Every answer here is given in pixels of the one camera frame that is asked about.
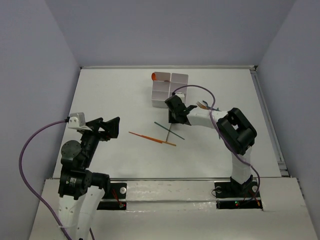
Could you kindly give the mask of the teal spoon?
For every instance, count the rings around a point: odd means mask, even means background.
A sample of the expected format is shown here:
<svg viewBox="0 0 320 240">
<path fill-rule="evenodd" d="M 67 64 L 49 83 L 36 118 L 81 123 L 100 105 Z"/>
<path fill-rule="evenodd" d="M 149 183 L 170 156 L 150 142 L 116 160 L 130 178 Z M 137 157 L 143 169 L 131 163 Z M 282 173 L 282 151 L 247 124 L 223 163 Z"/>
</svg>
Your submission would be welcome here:
<svg viewBox="0 0 320 240">
<path fill-rule="evenodd" d="M 206 101 L 204 101 L 204 100 L 202 100 L 202 103 L 204 104 L 204 106 L 205 106 L 207 109 L 210 109 L 210 110 L 212 110 L 212 111 L 220 111 L 218 107 L 217 107 L 217 108 L 214 108 L 214 107 L 208 105 L 208 103 L 207 103 Z"/>
</svg>

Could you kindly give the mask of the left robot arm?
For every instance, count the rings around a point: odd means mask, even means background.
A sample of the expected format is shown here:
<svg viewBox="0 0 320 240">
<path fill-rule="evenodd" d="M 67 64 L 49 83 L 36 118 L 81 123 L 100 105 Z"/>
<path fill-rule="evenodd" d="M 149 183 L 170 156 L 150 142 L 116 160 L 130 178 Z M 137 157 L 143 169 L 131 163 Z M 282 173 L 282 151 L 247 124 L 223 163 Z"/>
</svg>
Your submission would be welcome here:
<svg viewBox="0 0 320 240">
<path fill-rule="evenodd" d="M 109 121 L 97 118 L 85 120 L 82 112 L 72 113 L 67 126 L 81 134 L 80 141 L 69 140 L 61 147 L 58 218 L 73 240 L 86 240 L 102 198 L 111 191 L 110 176 L 91 172 L 89 166 L 99 142 L 116 139 L 120 117 Z"/>
</svg>

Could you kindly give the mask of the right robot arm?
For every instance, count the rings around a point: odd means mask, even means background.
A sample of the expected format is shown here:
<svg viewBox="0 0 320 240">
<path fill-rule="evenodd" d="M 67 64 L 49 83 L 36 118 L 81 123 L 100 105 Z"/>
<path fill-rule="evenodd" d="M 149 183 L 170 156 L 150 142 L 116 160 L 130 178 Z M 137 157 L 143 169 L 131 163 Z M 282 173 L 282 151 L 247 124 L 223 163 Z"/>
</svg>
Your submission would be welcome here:
<svg viewBox="0 0 320 240">
<path fill-rule="evenodd" d="M 229 111 L 203 109 L 196 105 L 186 106 L 178 95 L 166 99 L 170 123 L 202 126 L 216 130 L 231 152 L 232 173 L 230 190 L 242 196 L 253 181 L 251 152 L 257 131 L 238 108 Z"/>
</svg>

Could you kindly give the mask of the brown fork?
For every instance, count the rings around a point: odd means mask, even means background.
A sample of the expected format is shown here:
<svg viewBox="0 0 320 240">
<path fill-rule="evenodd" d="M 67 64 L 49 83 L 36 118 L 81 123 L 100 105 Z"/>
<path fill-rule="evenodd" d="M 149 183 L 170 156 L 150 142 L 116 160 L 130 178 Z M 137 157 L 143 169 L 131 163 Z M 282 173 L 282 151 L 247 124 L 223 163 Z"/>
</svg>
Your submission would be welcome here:
<svg viewBox="0 0 320 240">
<path fill-rule="evenodd" d="M 171 127 L 172 127 L 172 124 L 170 124 L 169 127 L 168 127 L 168 131 L 167 131 L 167 135 L 166 135 L 166 139 L 165 139 L 166 142 L 167 142 L 168 139 L 169 139 L 169 136 L 170 136 L 170 133 L 171 133 L 171 132 L 170 132 Z"/>
</svg>

